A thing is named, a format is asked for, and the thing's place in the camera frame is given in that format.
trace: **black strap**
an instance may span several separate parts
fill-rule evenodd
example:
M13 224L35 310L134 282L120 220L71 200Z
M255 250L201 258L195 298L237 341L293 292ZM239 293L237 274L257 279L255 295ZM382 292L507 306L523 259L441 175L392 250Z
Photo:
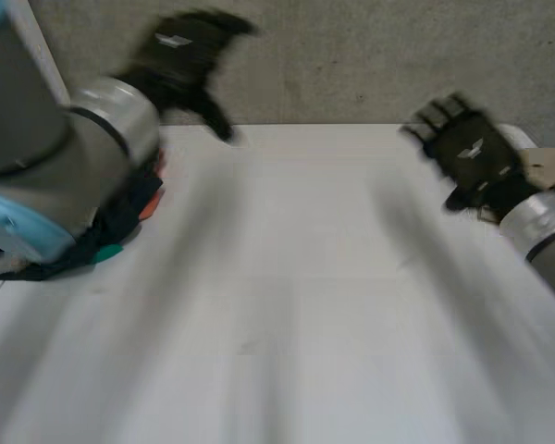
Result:
M107 120L105 120L98 114L95 114L93 111L89 111L86 108L79 108L75 106L70 108L69 111L70 113L74 113L77 116L88 118L90 121L96 123L99 127L105 130L105 132L109 134L109 136L111 136L111 138L117 143L117 145L119 145L119 148L121 148L121 151L123 152L123 154L127 158L130 158L130 148L128 147L128 144L126 143L125 139L119 133L119 131L117 131L115 127L111 125Z

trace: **silver metal joint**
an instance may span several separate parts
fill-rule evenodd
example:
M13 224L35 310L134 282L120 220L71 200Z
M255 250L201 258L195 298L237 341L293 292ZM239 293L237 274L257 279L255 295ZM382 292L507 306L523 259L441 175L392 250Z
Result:
M541 242L555 235L555 192L530 196L508 213L499 230L527 257Z
M141 165L158 142L160 121L154 105L140 91L121 80L103 77L79 89L71 107L104 119L123 138L129 158Z

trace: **black robotic glove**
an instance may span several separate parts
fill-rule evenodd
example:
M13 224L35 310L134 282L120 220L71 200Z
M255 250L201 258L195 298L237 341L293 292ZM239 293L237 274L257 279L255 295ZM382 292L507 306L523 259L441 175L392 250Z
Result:
M247 20L221 11L163 18L146 32L129 68L116 77L146 95L159 113L173 107L192 111L229 141L232 128L207 91L208 81L234 37L254 32Z
M442 174L456 183L445 205L450 211L488 206L498 220L540 189L526 180L516 150L487 115L453 94L416 114L421 124L402 130L423 146Z

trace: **tan cloth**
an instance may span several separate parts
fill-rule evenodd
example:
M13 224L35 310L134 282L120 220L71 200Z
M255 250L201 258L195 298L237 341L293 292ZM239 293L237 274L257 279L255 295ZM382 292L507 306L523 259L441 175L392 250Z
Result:
M555 185L555 148L522 151L528 177L542 188Z

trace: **gray robot arm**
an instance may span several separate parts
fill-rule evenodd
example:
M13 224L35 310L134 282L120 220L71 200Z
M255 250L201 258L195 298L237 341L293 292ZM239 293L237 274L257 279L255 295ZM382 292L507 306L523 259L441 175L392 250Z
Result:
M56 260L154 157L168 108L195 112L228 141L231 127L206 87L234 38L252 32L221 11L163 18L117 78L81 88L63 110L0 0L0 249Z
M55 260L154 154L158 124L140 91L111 78L59 108L0 10L0 249Z
M555 192L537 193L518 203L499 229L555 291Z

